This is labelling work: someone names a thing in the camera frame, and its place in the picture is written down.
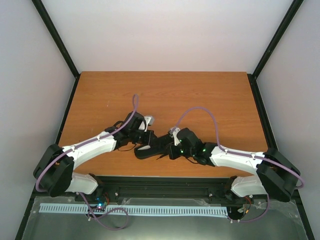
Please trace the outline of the black shoelace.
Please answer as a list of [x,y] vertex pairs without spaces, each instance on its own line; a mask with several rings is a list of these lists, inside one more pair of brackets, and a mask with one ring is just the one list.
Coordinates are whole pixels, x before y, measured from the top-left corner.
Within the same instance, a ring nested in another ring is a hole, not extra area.
[[162,159],[162,158],[164,158],[166,156],[170,156],[170,154],[169,153],[164,153],[161,156],[159,156],[156,160]]

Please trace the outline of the black canvas shoe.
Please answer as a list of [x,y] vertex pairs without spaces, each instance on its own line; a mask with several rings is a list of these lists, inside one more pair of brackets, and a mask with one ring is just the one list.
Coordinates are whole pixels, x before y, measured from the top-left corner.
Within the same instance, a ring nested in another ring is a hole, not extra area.
[[144,160],[158,155],[161,156],[162,154],[169,153],[169,146],[173,143],[174,140],[170,134],[166,134],[161,137],[157,137],[151,146],[141,145],[136,147],[134,149],[134,155],[139,160]]

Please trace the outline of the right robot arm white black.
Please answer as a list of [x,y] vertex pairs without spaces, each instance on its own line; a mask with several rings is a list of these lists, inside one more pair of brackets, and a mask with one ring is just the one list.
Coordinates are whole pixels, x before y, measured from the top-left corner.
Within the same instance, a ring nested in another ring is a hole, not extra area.
[[169,131],[173,142],[168,154],[174,160],[193,158],[204,166],[227,167],[247,172],[250,176],[233,176],[227,190],[237,197],[269,195],[289,202],[295,191],[300,171],[277,149],[249,152],[226,148],[214,142],[202,142],[189,128],[174,127]]

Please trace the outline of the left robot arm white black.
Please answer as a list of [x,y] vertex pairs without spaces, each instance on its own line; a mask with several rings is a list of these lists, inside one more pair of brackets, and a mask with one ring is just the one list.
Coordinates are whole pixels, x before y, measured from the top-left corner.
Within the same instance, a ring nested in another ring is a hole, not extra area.
[[75,169],[128,143],[149,144],[156,137],[154,131],[148,129],[154,120],[151,115],[130,112],[124,121],[117,121],[85,141],[63,147],[50,145],[33,171],[36,189],[47,192],[50,197],[73,192],[87,195],[95,202],[101,200],[105,194],[103,183],[94,174],[80,174]]

